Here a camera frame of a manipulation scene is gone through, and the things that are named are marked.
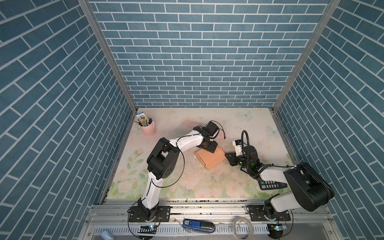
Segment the pink paper box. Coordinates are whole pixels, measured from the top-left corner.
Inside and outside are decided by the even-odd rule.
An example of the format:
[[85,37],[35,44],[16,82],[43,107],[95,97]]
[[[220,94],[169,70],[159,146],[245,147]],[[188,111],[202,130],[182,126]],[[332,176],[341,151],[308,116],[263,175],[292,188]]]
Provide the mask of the pink paper box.
[[201,149],[195,153],[195,156],[200,160],[206,170],[211,170],[227,159],[225,152],[220,147],[217,147],[214,153]]

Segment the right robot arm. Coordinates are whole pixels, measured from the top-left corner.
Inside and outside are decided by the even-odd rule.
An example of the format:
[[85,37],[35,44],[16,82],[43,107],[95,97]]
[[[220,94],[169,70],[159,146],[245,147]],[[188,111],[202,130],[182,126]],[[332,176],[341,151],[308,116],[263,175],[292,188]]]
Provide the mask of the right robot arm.
[[327,204],[334,196],[331,186],[311,167],[303,162],[294,166],[277,166],[260,162],[256,149],[243,147],[241,154],[225,154],[230,165],[240,166],[240,170],[258,182],[285,184],[290,192],[276,194],[264,203],[264,215],[274,220],[282,213],[297,208],[313,212]]

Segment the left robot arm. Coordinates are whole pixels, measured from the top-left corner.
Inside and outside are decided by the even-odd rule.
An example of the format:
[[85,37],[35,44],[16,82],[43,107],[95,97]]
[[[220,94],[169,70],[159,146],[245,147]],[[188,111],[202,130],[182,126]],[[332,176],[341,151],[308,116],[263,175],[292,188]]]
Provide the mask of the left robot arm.
[[143,196],[137,202],[140,217],[150,221],[156,216],[160,192],[165,188],[164,180],[174,171],[179,155],[193,147],[213,153],[218,147],[215,138],[219,132],[225,135],[222,125],[209,121],[204,126],[195,126],[184,136],[172,140],[159,139],[147,158],[148,183]]

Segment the black calculator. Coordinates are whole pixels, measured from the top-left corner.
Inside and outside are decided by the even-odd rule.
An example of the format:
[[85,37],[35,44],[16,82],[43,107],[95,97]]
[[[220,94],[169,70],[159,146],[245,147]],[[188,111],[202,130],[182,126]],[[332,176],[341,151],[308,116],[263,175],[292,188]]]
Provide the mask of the black calculator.
[[280,190],[288,187],[285,183],[274,181],[258,181],[261,191]]

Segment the pink pen cup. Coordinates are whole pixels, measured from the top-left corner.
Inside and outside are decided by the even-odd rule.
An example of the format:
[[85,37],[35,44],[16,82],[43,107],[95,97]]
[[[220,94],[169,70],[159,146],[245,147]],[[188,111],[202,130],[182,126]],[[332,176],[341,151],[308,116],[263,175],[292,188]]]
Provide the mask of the pink pen cup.
[[143,134],[147,137],[153,136],[157,132],[155,122],[153,121],[152,118],[149,118],[149,123],[147,126],[143,127],[141,124],[139,124],[139,128],[143,132]]

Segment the blue handheld device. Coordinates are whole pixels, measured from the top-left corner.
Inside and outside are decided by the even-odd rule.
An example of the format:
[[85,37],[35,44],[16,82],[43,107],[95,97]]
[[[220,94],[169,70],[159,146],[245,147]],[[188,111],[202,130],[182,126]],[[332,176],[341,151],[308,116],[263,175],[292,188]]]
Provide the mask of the blue handheld device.
[[201,220],[184,219],[182,226],[190,230],[204,233],[213,233],[216,230],[214,223]]

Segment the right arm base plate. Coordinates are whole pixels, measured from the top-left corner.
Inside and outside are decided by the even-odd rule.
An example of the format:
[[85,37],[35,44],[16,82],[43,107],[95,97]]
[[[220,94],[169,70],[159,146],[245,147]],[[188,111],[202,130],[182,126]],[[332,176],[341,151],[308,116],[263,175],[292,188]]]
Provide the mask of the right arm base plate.
[[270,207],[263,205],[247,205],[245,207],[248,212],[251,221],[253,222],[262,222],[262,221],[290,221],[291,216],[289,211],[278,213],[275,210],[272,210]]

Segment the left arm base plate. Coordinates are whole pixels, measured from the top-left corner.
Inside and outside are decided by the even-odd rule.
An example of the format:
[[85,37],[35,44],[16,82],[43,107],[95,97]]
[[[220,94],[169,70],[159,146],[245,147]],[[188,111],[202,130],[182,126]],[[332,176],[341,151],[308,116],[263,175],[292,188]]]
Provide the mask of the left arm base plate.
[[166,223],[170,220],[170,214],[170,206],[156,206],[151,210],[143,206],[133,206],[130,209],[129,221],[133,223],[154,222],[157,218],[157,221]]

